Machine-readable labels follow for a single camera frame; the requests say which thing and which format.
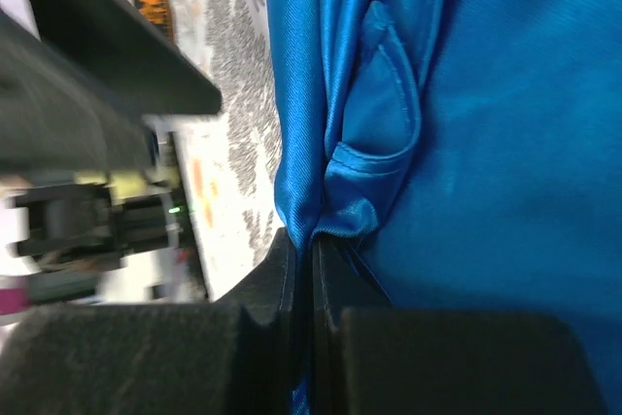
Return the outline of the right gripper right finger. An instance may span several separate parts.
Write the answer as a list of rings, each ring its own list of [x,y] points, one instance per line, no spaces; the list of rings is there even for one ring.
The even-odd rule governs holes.
[[[394,307],[323,235],[313,247],[317,414],[603,414],[570,330],[524,313]]]

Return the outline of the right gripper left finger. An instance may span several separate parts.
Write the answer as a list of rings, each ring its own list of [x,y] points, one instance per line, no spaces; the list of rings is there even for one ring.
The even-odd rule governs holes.
[[[55,305],[31,311],[1,354],[5,414],[286,414],[295,379],[295,250],[219,300]]]

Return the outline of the blue cloth napkin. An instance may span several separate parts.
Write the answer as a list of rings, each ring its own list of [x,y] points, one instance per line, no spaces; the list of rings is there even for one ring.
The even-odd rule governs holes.
[[[396,305],[548,312],[621,410],[621,0],[267,0],[300,254]]]

